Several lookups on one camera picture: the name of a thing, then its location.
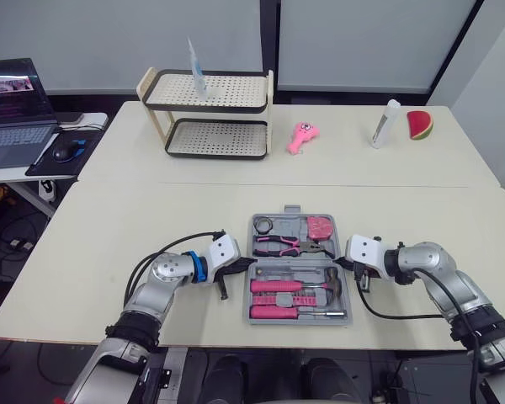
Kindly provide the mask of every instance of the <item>hammer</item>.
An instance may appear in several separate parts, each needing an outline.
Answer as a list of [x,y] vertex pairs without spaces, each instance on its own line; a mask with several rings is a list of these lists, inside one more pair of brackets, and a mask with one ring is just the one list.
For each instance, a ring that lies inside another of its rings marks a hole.
[[332,292],[332,298],[327,302],[329,305],[333,298],[340,298],[342,286],[336,268],[328,268],[326,272],[327,282],[323,284],[312,284],[299,280],[253,280],[251,281],[251,292],[296,292],[303,289],[322,288]]

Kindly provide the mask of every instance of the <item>laptop keyboard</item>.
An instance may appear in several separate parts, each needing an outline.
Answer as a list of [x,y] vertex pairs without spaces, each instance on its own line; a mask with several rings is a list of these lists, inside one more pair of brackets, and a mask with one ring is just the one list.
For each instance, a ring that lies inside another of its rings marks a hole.
[[49,126],[0,129],[0,146],[41,143],[48,131]]

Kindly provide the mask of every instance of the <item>gray wall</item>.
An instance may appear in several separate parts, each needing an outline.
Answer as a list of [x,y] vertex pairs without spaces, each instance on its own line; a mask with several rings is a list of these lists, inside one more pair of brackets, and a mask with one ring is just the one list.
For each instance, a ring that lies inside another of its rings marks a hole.
[[427,93],[475,0],[283,0],[280,90]]
[[452,107],[505,27],[505,0],[486,0],[428,105]]
[[31,57],[49,93],[134,92],[189,68],[187,36],[205,70],[262,70],[256,0],[0,0],[0,59]]
[[452,111],[505,188],[505,27]]

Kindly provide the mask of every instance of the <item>perforated shelf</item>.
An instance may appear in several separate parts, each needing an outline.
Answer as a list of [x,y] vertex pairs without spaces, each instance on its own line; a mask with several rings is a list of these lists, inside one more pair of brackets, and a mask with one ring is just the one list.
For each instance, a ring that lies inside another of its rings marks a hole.
[[165,147],[178,157],[261,159],[267,124],[256,120],[177,120]]
[[262,72],[204,72],[203,101],[186,70],[160,71],[142,98],[150,109],[259,114],[267,105],[268,79]]

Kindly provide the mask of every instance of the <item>white tube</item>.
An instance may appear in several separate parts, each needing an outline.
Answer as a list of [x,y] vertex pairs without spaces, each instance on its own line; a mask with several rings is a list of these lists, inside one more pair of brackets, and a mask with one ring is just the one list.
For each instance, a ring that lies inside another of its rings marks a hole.
[[187,38],[189,43],[189,57],[191,60],[191,70],[193,71],[194,87],[196,88],[196,93],[202,101],[208,98],[208,89],[205,85],[204,74],[200,68],[199,60],[196,58],[196,53],[194,53],[193,44],[191,40]]
[[381,116],[380,123],[376,128],[374,136],[372,136],[372,147],[379,149],[385,143],[391,127],[396,121],[396,117],[401,111],[401,103],[395,99],[390,99],[385,107],[384,114]]

